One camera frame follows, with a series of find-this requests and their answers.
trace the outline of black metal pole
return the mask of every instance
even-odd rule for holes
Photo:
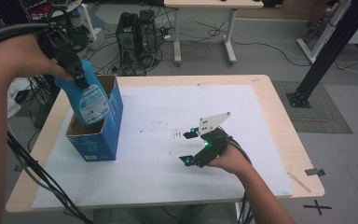
[[[318,83],[324,77],[338,54],[345,48],[358,29],[358,0],[352,0],[351,6],[339,22],[337,29],[322,48],[315,63],[310,68],[296,91],[286,93],[292,107],[307,107],[308,99]]]

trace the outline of wooden table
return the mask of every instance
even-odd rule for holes
[[[305,173],[305,170],[313,168],[310,158],[267,76],[119,77],[118,83],[121,87],[185,86],[197,83],[252,85],[283,167],[287,172],[293,190],[291,198],[324,195],[324,187],[319,177]],[[61,92],[31,154],[42,166],[45,166],[47,162],[69,108],[66,95]],[[7,211],[12,213],[38,211],[32,208],[37,188],[36,183],[22,172],[7,202]]]
[[[179,20],[182,18],[179,15],[179,8],[188,9],[195,8],[197,10],[193,10],[190,13],[196,14],[200,20],[202,18],[208,18],[208,21],[215,21],[216,15],[219,14],[224,9],[228,9],[228,18],[224,21],[229,21],[227,35],[224,35],[224,43],[226,46],[227,54],[229,61],[231,63],[235,63],[237,61],[234,50],[231,46],[231,35],[234,27],[235,17],[238,8],[260,8],[263,5],[261,1],[253,1],[253,0],[165,0],[164,5],[167,7],[175,7],[174,11],[174,29],[175,29],[175,39],[173,42],[173,50],[174,50],[174,61],[180,65],[182,61],[181,50],[180,50],[180,38],[179,38]]]

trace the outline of blue bottle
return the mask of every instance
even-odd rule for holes
[[[68,96],[71,107],[76,116],[85,125],[91,125],[104,119],[110,111],[110,102],[103,87],[92,71],[91,63],[81,60],[84,76],[89,83],[86,89],[81,90],[73,80],[55,78],[55,83]]]

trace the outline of white paper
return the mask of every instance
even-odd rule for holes
[[[116,161],[85,162],[65,132],[65,118],[46,170],[77,206],[207,203],[240,199],[235,175],[213,168],[186,167],[180,156],[203,149],[202,139],[183,133],[200,118],[225,112],[221,127],[241,145],[277,197],[293,194],[281,160],[249,85],[121,87],[124,104]],[[62,207],[39,188],[33,208]]]

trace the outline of open box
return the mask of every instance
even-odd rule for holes
[[[123,103],[115,76],[97,76],[111,103],[111,113],[93,125],[84,125],[74,114],[66,137],[85,161],[114,161],[117,153]]]

